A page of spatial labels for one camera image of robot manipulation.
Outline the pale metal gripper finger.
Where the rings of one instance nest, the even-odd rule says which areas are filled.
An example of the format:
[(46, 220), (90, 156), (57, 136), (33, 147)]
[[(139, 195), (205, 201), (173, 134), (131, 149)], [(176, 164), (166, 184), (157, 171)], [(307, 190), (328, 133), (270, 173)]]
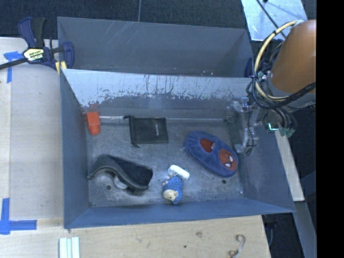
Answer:
[(255, 110), (255, 105), (250, 103), (248, 97), (234, 97), (227, 107), (228, 113), (249, 113)]
[(239, 132), (239, 142), (234, 144), (235, 151), (240, 154), (251, 154), (257, 145), (258, 136), (253, 128), (244, 128)]

